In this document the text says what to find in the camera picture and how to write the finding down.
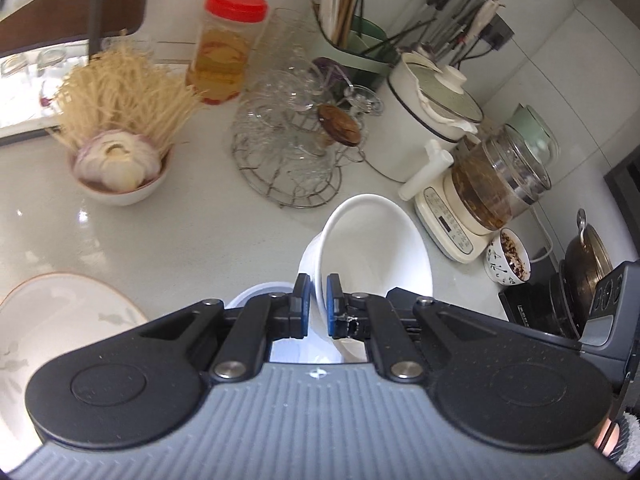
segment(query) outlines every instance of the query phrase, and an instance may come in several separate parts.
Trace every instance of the white crosshair mark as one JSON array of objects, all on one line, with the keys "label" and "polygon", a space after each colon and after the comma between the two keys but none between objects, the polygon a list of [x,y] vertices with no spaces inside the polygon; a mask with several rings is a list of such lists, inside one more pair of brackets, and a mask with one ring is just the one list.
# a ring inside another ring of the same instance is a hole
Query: white crosshair mark
[{"label": "white crosshair mark", "polygon": [[327,372],[326,370],[322,370],[322,368],[314,368],[308,373],[309,377],[312,377],[314,379],[322,379],[324,377],[327,377],[328,374],[329,372]]}]

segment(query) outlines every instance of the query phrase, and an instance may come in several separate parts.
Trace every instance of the plate with orange rim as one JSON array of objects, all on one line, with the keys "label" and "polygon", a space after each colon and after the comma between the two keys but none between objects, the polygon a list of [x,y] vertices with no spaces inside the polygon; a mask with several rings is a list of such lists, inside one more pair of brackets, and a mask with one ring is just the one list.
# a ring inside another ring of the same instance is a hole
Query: plate with orange rim
[{"label": "plate with orange rim", "polygon": [[0,304],[0,470],[9,472],[41,441],[24,405],[32,375],[53,358],[148,320],[111,286],[80,274],[35,276]]}]

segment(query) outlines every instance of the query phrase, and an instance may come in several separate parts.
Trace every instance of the gray ribbed surface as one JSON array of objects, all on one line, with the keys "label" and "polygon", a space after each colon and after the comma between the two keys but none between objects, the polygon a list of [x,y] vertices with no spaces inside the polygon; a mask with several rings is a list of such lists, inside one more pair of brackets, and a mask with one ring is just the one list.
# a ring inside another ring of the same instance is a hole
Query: gray ribbed surface
[{"label": "gray ribbed surface", "polygon": [[14,480],[617,479],[584,445],[550,456],[510,454],[447,424],[418,386],[382,380],[371,364],[265,364],[217,386],[197,416],[137,450],[87,453],[46,444]]}]

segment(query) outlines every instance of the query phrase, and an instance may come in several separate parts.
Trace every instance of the red lid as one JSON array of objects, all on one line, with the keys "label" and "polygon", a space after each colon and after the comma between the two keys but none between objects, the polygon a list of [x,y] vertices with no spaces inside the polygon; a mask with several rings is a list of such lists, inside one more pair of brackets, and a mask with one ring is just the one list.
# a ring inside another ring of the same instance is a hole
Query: red lid
[{"label": "red lid", "polygon": [[258,23],[267,15],[268,6],[265,0],[207,0],[204,8],[234,22]]}]

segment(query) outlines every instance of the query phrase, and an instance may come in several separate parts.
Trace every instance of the bowl of garlic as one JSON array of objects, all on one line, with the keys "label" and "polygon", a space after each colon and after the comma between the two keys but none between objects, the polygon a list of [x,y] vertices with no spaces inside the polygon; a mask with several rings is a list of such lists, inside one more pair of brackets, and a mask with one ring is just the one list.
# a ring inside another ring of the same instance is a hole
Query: bowl of garlic
[{"label": "bowl of garlic", "polygon": [[91,198],[125,206],[166,179],[175,137],[200,107],[184,79],[119,42],[74,68],[54,97],[70,172]]}]

